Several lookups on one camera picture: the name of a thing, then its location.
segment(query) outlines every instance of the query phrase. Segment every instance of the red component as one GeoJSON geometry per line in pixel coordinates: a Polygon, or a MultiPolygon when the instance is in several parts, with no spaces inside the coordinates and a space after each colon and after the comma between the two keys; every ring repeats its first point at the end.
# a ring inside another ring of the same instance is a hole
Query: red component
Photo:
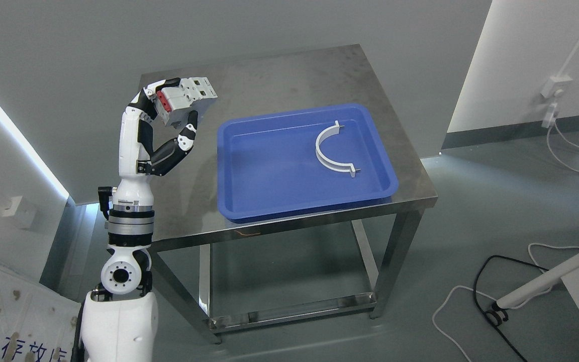
{"type": "Polygon", "coordinates": [[[162,91],[157,91],[156,96],[158,96],[158,99],[161,101],[162,106],[165,108],[165,110],[167,112],[171,112],[171,106],[169,105],[167,98],[165,98],[165,95],[162,94],[162,91]]]}

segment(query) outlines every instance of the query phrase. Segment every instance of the white semicircular bracket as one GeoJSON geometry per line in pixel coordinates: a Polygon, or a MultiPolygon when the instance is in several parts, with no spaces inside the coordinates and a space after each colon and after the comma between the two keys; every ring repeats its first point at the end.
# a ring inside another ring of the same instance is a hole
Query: white semicircular bracket
{"type": "Polygon", "coordinates": [[[321,152],[321,143],[330,136],[338,135],[339,129],[344,128],[344,126],[338,124],[338,121],[334,122],[335,122],[334,126],[324,129],[317,137],[317,158],[321,163],[323,163],[325,167],[331,169],[332,171],[349,172],[350,176],[354,177],[357,172],[361,171],[361,169],[354,168],[354,165],[352,163],[341,163],[332,161],[321,152]]]}

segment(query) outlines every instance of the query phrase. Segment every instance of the black cable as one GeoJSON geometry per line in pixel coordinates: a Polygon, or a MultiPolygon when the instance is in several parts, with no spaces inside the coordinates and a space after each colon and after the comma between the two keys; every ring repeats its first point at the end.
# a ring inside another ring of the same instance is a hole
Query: black cable
{"type": "Polygon", "coordinates": [[[80,312],[77,315],[77,323],[75,325],[75,336],[73,340],[73,349],[71,350],[71,362],[83,362],[84,361],[84,346],[82,343],[82,315],[84,312],[84,303],[82,302],[80,306],[80,312]]]}
{"type": "Polygon", "coordinates": [[[524,358],[524,356],[520,353],[520,351],[517,350],[517,348],[515,348],[515,346],[513,346],[513,344],[508,340],[508,338],[504,335],[503,332],[501,332],[501,330],[499,330],[498,327],[496,327],[495,325],[493,325],[490,320],[489,317],[487,316],[487,313],[485,310],[482,309],[482,307],[479,305],[479,302],[477,301],[477,282],[479,280],[479,277],[482,275],[482,272],[484,271],[484,268],[487,267],[487,264],[489,264],[489,261],[491,261],[491,259],[505,259],[505,260],[510,260],[510,261],[514,261],[516,263],[520,263],[520,264],[524,264],[524,265],[528,265],[528,266],[532,266],[533,268],[539,268],[541,270],[544,271],[548,271],[547,268],[542,268],[541,266],[537,266],[535,264],[531,264],[531,263],[527,263],[526,261],[521,261],[521,260],[517,260],[514,259],[512,257],[508,257],[508,256],[502,256],[502,255],[491,255],[489,256],[489,258],[484,262],[484,265],[482,265],[482,267],[480,268],[479,272],[477,273],[476,277],[475,277],[475,282],[473,283],[473,302],[475,302],[475,306],[477,307],[477,309],[479,310],[480,314],[484,317],[484,319],[487,321],[487,323],[496,330],[497,334],[500,335],[500,337],[506,342],[506,344],[508,344],[508,346],[513,350],[513,352],[515,352],[515,354],[517,356],[519,356],[519,358],[521,358],[524,362],[528,362],[526,360],[526,358],[524,358]]]}

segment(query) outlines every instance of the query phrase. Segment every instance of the blue tray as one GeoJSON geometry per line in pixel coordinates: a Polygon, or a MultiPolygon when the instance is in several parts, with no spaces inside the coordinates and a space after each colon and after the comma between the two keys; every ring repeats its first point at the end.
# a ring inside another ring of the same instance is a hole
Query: blue tray
{"type": "Polygon", "coordinates": [[[399,181],[370,112],[356,104],[328,106],[225,122],[218,129],[218,209],[232,222],[376,204],[399,181]],[[344,126],[321,144],[336,162],[360,172],[335,172],[316,156],[321,131],[344,126]]]}

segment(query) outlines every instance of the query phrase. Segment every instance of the light strip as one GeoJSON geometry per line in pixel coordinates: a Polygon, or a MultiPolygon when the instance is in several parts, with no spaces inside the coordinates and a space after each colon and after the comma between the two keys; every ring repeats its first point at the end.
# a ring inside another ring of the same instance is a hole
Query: light strip
{"type": "Polygon", "coordinates": [[[44,175],[44,177],[53,185],[56,192],[66,200],[68,198],[67,190],[64,188],[62,183],[60,183],[57,177],[55,177],[53,172],[50,171],[50,169],[44,163],[42,158],[37,154],[37,152],[35,152],[33,146],[31,146],[30,143],[28,143],[28,140],[26,140],[23,134],[19,131],[19,128],[15,126],[10,117],[8,117],[6,112],[4,112],[4,110],[1,107],[0,107],[0,125],[2,125],[3,128],[9,132],[10,137],[12,137],[19,144],[19,146],[21,147],[21,149],[23,149],[28,158],[30,158],[33,161],[35,167],[37,167],[39,172],[41,172],[44,175]]]}

